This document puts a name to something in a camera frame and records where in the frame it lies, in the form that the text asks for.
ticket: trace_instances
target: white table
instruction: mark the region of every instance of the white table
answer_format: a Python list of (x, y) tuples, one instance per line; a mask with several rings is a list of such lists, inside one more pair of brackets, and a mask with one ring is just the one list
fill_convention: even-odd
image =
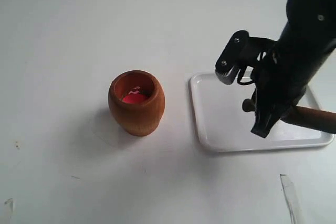
[[(277, 39), (286, 1), (0, 0), (0, 202), (14, 199), (12, 223), (290, 223), (279, 174), (306, 223), (335, 223), (336, 143), (213, 157), (194, 133), (189, 78), (212, 71), (237, 30)], [(334, 54), (312, 82), (331, 111), (335, 66)], [(139, 140), (107, 106), (131, 69), (166, 97)]]

